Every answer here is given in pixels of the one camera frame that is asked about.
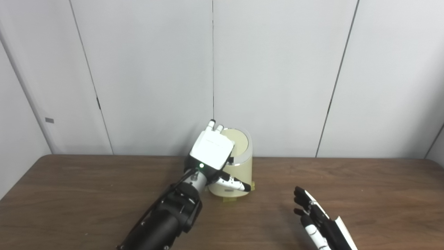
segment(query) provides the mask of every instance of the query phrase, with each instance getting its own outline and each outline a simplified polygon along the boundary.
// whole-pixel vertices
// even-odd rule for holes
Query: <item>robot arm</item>
[[[341,217],[331,220],[324,209],[307,191],[296,187],[294,202],[303,209],[294,209],[301,223],[319,250],[357,250]]]
[[[221,135],[211,120],[185,159],[185,173],[148,208],[137,221],[118,250],[168,250],[176,237],[188,233],[200,210],[199,194],[206,185],[221,185],[249,192],[250,185],[222,171],[234,144]]]

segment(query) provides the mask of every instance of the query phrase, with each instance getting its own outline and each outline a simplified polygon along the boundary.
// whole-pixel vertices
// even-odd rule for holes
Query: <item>yellow tape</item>
[[[236,197],[224,197],[223,202],[235,202],[238,199]]]

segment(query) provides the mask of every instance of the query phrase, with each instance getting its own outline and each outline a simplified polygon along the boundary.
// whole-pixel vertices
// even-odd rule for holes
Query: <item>brown table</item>
[[[0,249],[112,250],[181,157],[49,155],[0,201]],[[255,158],[256,190],[236,202],[202,194],[174,250],[315,250],[293,214],[296,185],[340,215],[359,250],[444,249],[444,169],[428,160]]]

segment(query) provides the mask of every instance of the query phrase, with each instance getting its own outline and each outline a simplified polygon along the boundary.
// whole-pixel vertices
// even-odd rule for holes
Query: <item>white wall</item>
[[[0,33],[54,153],[185,154],[214,116],[256,156],[314,157],[356,2],[72,0],[92,79],[70,1],[0,0]],[[425,156],[443,11],[360,1],[319,157]]]
[[[444,122],[444,1],[363,0],[319,157],[424,158]]]
[[[314,157],[355,0],[215,0],[214,116],[256,156]]]
[[[438,162],[442,167],[444,167],[444,133],[441,132],[439,137],[436,139],[435,144],[430,149],[427,155],[427,159]]]
[[[69,1],[1,0],[0,32],[52,151],[111,154]]]
[[[211,1],[72,4],[114,153],[188,153],[213,118]]]
[[[0,199],[51,151],[0,43]]]

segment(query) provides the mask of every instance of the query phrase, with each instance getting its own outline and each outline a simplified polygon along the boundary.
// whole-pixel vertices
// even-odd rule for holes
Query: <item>cylindrical container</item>
[[[225,128],[221,134],[235,142],[231,157],[232,163],[227,163],[223,171],[231,176],[251,185],[252,164],[253,164],[253,144],[250,134],[244,129]],[[240,197],[247,195],[248,192],[238,191],[231,188],[212,184],[210,191],[221,197]]]

